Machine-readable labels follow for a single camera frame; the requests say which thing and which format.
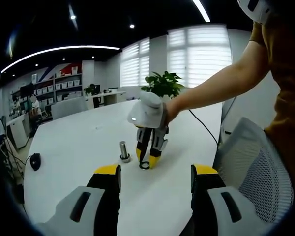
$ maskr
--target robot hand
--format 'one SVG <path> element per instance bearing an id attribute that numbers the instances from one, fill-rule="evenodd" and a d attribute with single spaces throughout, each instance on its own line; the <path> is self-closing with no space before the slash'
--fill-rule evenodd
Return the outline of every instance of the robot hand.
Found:
<path id="1" fill-rule="evenodd" d="M 128 121 L 138 127 L 136 155 L 141 169 L 154 168 L 159 161 L 168 140 L 164 137 L 169 129 L 165 124 L 167 118 L 165 103 L 152 92 L 141 92 L 140 101 L 129 113 Z M 143 161 L 152 135 L 149 161 Z"/>

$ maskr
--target hand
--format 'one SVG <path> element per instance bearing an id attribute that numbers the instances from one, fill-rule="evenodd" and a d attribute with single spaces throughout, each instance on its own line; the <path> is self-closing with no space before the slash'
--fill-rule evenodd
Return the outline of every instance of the hand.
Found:
<path id="1" fill-rule="evenodd" d="M 168 125 L 176 116 L 179 114 L 180 110 L 176 105 L 174 100 L 166 103 L 167 117 L 165 124 Z"/>

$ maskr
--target led strip light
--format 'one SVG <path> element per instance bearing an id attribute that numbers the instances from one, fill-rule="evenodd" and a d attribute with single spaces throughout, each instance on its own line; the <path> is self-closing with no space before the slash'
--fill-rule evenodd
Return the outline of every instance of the led strip light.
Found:
<path id="1" fill-rule="evenodd" d="M 42 53 L 47 53 L 47 52 L 52 52 L 52 51 L 57 51 L 57 50 L 62 50 L 62 49 L 73 49 L 73 48 L 103 48 L 103 49 L 112 49 L 112 50 L 120 50 L 120 48 L 115 48 L 115 47 L 108 47 L 108 46 L 95 46 L 95 45 L 80 45 L 80 46 L 66 46 L 66 47 L 59 47 L 59 48 L 51 48 L 51 49 L 47 49 L 44 51 L 40 51 L 37 53 L 33 53 L 30 54 L 26 57 L 23 57 L 15 62 L 13 62 L 12 64 L 8 65 L 5 69 L 3 69 L 1 71 L 1 73 L 5 72 L 7 69 L 11 68 L 12 66 L 14 66 L 15 64 L 27 59 L 27 58 L 31 58 L 33 56 L 36 56 L 38 54 L 42 54 Z"/>

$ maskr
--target green leaves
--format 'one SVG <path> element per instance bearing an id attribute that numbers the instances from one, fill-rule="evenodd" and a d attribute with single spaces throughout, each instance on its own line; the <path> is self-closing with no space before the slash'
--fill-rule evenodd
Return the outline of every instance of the green leaves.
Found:
<path id="1" fill-rule="evenodd" d="M 149 83 L 149 86 L 143 86 L 141 90 L 153 92 L 160 97 L 163 97 L 164 95 L 176 97 L 184 87 L 178 83 L 181 77 L 176 73 L 165 71 L 162 76 L 156 72 L 153 72 L 153 74 L 153 76 L 146 76 L 145 80 Z"/>

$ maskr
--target sleeve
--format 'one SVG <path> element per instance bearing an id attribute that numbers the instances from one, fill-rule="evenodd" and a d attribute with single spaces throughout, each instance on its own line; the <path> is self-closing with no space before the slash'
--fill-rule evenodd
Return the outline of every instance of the sleeve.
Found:
<path id="1" fill-rule="evenodd" d="M 255 41 L 256 43 L 259 43 L 260 45 L 265 46 L 265 41 L 262 36 L 261 25 L 257 22 L 254 22 L 254 26 L 253 26 L 249 41 Z"/>

